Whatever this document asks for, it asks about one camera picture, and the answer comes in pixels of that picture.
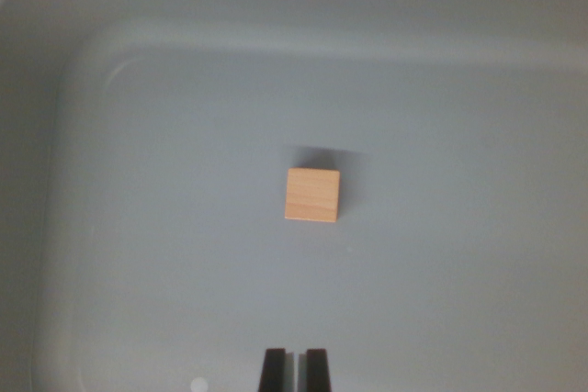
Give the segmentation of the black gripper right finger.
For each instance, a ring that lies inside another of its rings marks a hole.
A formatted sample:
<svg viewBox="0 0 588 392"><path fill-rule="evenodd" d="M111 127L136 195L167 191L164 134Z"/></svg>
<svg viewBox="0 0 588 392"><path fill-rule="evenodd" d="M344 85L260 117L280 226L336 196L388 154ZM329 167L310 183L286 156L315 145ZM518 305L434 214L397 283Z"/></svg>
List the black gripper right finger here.
<svg viewBox="0 0 588 392"><path fill-rule="evenodd" d="M299 392L331 392L328 353L325 349L308 349L298 359Z"/></svg>

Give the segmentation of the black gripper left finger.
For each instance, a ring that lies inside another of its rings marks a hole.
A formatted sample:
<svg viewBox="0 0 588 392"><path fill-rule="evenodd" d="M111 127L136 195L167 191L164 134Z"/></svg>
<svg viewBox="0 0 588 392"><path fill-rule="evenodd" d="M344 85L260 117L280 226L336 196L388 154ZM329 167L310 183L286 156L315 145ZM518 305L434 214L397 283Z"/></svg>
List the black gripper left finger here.
<svg viewBox="0 0 588 392"><path fill-rule="evenodd" d="M293 354L285 348L266 349L258 384L259 392L289 392L294 388Z"/></svg>

